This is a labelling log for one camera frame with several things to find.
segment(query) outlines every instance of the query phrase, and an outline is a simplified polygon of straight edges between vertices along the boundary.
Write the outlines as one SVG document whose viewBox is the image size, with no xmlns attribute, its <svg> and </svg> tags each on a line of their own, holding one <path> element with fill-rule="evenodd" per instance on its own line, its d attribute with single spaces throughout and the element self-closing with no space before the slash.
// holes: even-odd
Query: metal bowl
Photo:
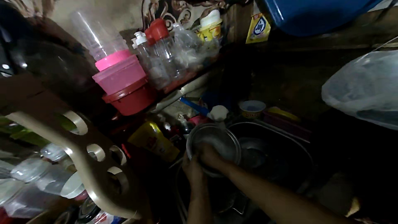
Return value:
<svg viewBox="0 0 398 224">
<path fill-rule="evenodd" d="M 195 147 L 200 143 L 212 145 L 220 155 L 229 161 L 239 165 L 241 159 L 241 149 L 238 139 L 228 129 L 222 129 L 216 124 L 200 124 L 189 134 L 187 140 L 187 155 L 192 159 L 195 154 Z M 203 166 L 203 171 L 210 177 L 223 177 L 216 170 Z"/>
</svg>

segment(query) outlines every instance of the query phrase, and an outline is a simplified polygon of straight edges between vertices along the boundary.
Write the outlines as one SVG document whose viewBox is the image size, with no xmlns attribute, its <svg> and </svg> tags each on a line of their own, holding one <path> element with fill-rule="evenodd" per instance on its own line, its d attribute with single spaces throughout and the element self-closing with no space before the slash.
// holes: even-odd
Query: pink basket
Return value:
<svg viewBox="0 0 398 224">
<path fill-rule="evenodd" d="M 101 86 L 106 94 L 111 95 L 137 82 L 145 76 L 146 74 L 138 62 L 137 56 L 132 55 L 95 74 L 93 79 Z"/>
</svg>

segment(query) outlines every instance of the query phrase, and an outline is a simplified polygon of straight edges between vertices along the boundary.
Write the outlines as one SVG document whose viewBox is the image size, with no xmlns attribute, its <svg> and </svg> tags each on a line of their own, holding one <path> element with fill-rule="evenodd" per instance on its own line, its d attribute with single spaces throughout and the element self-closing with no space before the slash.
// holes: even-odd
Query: blue handle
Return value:
<svg viewBox="0 0 398 224">
<path fill-rule="evenodd" d="M 184 104 L 192 107 L 193 109 L 197 110 L 199 113 L 201 113 L 204 116 L 207 116 L 207 114 L 209 113 L 209 110 L 207 108 L 201 107 L 199 105 L 197 105 L 196 103 L 193 103 L 187 99 L 185 99 L 184 97 L 181 97 L 179 99 L 181 102 L 183 102 Z"/>
</svg>

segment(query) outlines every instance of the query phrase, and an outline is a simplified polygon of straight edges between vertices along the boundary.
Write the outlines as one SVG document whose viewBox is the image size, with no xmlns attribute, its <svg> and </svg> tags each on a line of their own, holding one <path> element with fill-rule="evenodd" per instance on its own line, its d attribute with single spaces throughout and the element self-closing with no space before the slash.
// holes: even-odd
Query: small bowl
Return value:
<svg viewBox="0 0 398 224">
<path fill-rule="evenodd" d="M 242 115 L 245 118 L 256 119 L 259 118 L 261 112 L 267 107 L 267 105 L 261 101 L 248 100 L 239 104 L 239 108 L 242 110 Z"/>
<path fill-rule="evenodd" d="M 200 143 L 212 145 L 220 155 L 229 161 L 239 165 L 241 159 L 241 149 L 238 139 L 228 129 L 221 129 L 216 124 L 200 124 L 189 134 L 187 140 L 187 155 L 191 160 L 196 154 L 196 146 Z M 223 177 L 218 171 L 203 166 L 203 171 L 210 177 Z"/>
</svg>

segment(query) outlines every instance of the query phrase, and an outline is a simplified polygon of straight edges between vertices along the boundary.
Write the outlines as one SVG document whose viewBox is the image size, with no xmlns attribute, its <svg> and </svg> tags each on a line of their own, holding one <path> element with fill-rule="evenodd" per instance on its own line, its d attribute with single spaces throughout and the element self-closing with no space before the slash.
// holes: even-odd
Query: hand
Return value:
<svg viewBox="0 0 398 224">
<path fill-rule="evenodd" d="M 206 175 L 203 173 L 202 167 L 198 162 L 197 155 L 194 155 L 190 161 L 187 152 L 185 152 L 182 169 L 185 175 L 187 175 L 192 191 L 200 191 L 204 187 L 207 187 Z"/>
<path fill-rule="evenodd" d="M 202 143 L 199 146 L 198 152 L 200 154 L 201 161 L 213 168 L 216 168 L 222 163 L 223 158 L 216 151 L 216 149 L 207 143 Z"/>
</svg>

